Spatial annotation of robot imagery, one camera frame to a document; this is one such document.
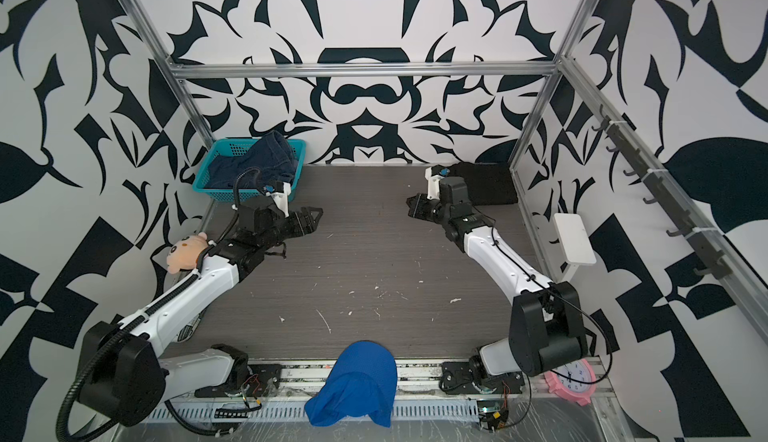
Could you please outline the black skirt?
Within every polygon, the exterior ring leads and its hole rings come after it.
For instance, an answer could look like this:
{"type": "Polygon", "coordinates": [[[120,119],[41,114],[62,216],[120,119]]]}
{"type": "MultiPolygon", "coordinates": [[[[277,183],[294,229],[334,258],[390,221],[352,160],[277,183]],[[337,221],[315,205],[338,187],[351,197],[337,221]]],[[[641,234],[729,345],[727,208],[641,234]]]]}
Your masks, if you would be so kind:
{"type": "Polygon", "coordinates": [[[498,164],[461,162],[448,168],[449,175],[462,177],[474,205],[513,205],[518,195],[509,168],[498,164]]]}

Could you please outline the dark blue denim skirt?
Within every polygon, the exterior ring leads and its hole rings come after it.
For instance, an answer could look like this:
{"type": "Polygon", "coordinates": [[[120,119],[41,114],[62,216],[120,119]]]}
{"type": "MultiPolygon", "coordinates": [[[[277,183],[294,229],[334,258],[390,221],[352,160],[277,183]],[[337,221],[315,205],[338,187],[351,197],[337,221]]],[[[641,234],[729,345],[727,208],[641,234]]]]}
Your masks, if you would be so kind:
{"type": "Polygon", "coordinates": [[[288,140],[279,132],[270,132],[241,152],[217,155],[208,166],[206,189],[232,189],[238,177],[246,172],[240,189],[261,189],[272,182],[292,183],[299,159],[288,140]]]}

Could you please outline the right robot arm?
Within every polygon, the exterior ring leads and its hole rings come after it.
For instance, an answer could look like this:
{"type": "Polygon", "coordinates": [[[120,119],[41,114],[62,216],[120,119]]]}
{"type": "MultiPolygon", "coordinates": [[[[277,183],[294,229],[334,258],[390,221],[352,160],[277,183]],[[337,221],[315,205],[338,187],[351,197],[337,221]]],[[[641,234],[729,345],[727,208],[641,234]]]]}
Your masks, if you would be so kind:
{"type": "Polygon", "coordinates": [[[586,330],[576,289],[553,282],[516,253],[495,220],[475,208],[463,178],[428,172],[426,180],[427,191],[407,199],[408,215],[441,226],[511,305],[508,336],[478,350],[484,374],[533,377],[584,358],[586,330]]]}

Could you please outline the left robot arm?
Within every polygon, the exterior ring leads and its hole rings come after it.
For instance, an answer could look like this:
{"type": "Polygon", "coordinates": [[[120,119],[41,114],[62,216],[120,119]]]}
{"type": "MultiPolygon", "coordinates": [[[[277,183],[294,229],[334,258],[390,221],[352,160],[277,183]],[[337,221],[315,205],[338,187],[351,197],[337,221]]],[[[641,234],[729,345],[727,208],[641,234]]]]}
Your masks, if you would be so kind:
{"type": "Polygon", "coordinates": [[[133,426],[179,395],[242,383],[247,356],[232,347],[218,345],[174,358],[163,354],[194,316],[243,281],[267,255],[284,255],[287,240],[315,232],[322,215],[316,207],[284,213],[272,202],[241,207],[225,238],[195,256],[191,271],[171,289],[116,323],[94,325],[83,339],[57,432],[67,430],[76,403],[107,417],[110,426],[133,426]]]}

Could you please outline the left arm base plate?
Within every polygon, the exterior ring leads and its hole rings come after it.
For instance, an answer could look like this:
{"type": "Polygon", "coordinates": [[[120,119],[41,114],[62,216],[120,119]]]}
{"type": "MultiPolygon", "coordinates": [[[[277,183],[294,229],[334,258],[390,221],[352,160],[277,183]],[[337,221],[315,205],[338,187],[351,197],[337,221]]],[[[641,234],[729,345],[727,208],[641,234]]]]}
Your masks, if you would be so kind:
{"type": "Polygon", "coordinates": [[[259,398],[275,393],[280,386],[283,366],[279,363],[249,364],[244,373],[232,373],[230,378],[219,386],[197,389],[197,398],[239,397],[242,393],[248,398],[259,398]]]}

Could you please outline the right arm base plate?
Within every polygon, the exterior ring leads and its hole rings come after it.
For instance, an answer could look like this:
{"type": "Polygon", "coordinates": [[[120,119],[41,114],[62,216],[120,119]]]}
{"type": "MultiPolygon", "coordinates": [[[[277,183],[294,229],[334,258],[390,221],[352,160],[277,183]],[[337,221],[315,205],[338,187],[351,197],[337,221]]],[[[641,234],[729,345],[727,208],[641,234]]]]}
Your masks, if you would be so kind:
{"type": "Polygon", "coordinates": [[[440,365],[438,388],[448,395],[521,394],[526,385],[521,372],[489,375],[478,357],[468,361],[445,361],[440,365]]]}

